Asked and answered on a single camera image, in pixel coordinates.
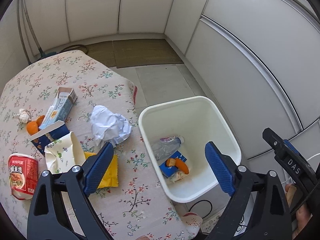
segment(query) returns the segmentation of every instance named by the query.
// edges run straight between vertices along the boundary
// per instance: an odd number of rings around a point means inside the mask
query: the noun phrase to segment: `clear plastic bottle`
[[[184,143],[184,138],[182,136],[170,136],[157,140],[151,148],[156,160],[159,161],[170,157],[179,149],[181,143]]]

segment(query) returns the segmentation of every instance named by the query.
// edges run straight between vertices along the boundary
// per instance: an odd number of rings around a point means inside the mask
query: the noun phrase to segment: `yellow wrapper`
[[[88,157],[92,155],[96,155],[96,153],[90,153],[90,152],[84,152],[85,158],[87,159]],[[118,156],[113,155],[112,161],[107,168],[106,173],[103,175],[102,180],[98,186],[98,188],[103,188],[103,187],[118,187]]]

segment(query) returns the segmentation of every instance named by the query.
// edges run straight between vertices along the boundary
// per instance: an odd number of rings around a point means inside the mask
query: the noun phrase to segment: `white plastic bin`
[[[240,164],[241,152],[235,137],[216,105],[206,97],[149,106],[139,117],[139,128],[160,183],[173,201],[190,202],[218,185],[204,155],[207,142],[213,141],[222,154]],[[154,141],[171,135],[183,136],[185,142],[179,151],[191,167],[189,175],[175,183],[163,177],[151,149]]]

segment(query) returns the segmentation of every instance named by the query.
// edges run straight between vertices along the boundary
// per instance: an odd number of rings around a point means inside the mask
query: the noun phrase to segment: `brown mat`
[[[117,68],[183,63],[163,39],[113,41],[113,48]]]
[[[87,45],[88,56],[107,67],[182,64],[176,52],[163,39],[104,41]]]

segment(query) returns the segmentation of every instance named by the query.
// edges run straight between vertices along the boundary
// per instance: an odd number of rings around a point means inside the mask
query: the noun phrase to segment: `floral tablecloth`
[[[7,160],[12,153],[35,156],[39,174],[46,169],[44,157],[28,140],[25,125],[13,118],[20,108],[30,111],[32,120],[45,114],[59,86],[74,88],[78,99],[66,124],[74,131],[82,148],[98,152],[92,139],[90,116],[95,105],[104,105],[124,115],[131,123],[129,138],[115,148],[119,159],[119,187],[99,189],[89,200],[114,239],[133,239],[146,235],[152,240],[193,238],[201,219],[182,217],[166,197],[144,146],[134,107],[136,87],[103,64],[79,50],[61,53],[25,68],[12,78],[0,99],[0,201],[8,216],[27,235],[30,200],[11,195]],[[81,228],[64,194],[68,215],[76,232]]]

